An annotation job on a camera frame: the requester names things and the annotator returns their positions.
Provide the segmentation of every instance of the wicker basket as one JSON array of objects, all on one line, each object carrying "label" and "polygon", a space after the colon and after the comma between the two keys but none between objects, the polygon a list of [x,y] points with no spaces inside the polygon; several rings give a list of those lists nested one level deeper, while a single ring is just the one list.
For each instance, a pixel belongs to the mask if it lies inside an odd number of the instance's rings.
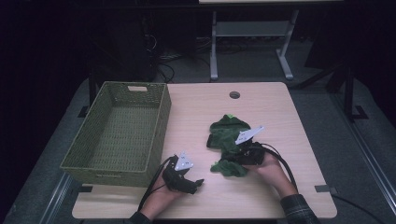
[{"label": "wicker basket", "polygon": [[105,82],[61,168],[86,184],[147,187],[171,104],[166,84]]}]

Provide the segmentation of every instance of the background table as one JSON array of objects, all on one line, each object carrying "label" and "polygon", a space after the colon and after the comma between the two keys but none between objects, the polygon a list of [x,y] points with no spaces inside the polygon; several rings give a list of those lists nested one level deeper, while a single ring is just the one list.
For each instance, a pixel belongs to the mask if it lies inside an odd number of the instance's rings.
[{"label": "background table", "polygon": [[[220,151],[206,147],[209,126],[224,114],[233,114],[252,128],[265,130],[254,141],[275,147],[288,162],[297,186],[318,217],[335,217],[329,192],[316,192],[326,185],[306,137],[288,89],[283,83],[210,83],[168,85],[172,108],[163,146],[163,160],[186,151],[194,167],[186,178],[204,178],[194,195],[172,204],[159,218],[281,218],[284,216],[274,189],[254,173],[224,177],[211,173]],[[230,97],[240,93],[239,99]],[[76,218],[127,218],[137,209],[146,189],[93,185],[81,192]]]}]

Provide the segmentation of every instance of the sleeve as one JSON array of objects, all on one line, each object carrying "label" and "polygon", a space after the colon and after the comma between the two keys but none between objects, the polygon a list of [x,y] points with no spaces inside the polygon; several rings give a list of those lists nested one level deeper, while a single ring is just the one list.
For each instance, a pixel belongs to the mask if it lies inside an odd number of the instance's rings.
[{"label": "sleeve", "polygon": [[151,224],[151,221],[140,212],[135,212],[133,216],[129,218],[132,224]]},{"label": "sleeve", "polygon": [[301,194],[294,194],[283,198],[280,201],[286,220],[289,224],[319,224],[317,216],[309,207],[305,198]]}]

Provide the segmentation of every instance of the hand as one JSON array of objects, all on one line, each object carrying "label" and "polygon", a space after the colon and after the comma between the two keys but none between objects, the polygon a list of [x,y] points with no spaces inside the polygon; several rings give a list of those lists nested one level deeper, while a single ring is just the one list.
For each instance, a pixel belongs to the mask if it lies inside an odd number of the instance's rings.
[{"label": "hand", "polygon": [[297,194],[297,189],[291,184],[285,175],[279,161],[273,155],[265,152],[264,161],[261,165],[243,165],[250,171],[259,174],[265,183],[273,186],[280,198],[291,194]]},{"label": "hand", "polygon": [[140,213],[148,217],[151,221],[165,210],[174,200],[186,195],[184,192],[172,191],[166,187],[165,181],[163,180],[163,172],[158,176],[152,190],[155,191],[148,196],[145,204],[140,210]]}]

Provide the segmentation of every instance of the green cloth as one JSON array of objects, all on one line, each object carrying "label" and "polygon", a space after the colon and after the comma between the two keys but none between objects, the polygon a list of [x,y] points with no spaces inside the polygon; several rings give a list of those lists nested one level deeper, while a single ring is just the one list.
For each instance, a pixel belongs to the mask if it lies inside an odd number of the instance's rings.
[{"label": "green cloth", "polygon": [[[224,115],[221,120],[210,125],[207,147],[221,149],[221,155],[238,153],[240,148],[235,140],[240,132],[249,130],[250,126],[232,115]],[[246,168],[233,161],[218,161],[210,168],[211,172],[221,172],[224,176],[245,176]]]},{"label": "green cloth", "polygon": [[211,172],[221,172],[224,176],[245,176],[248,170],[243,166],[233,161],[216,161],[215,164],[210,167]]}]

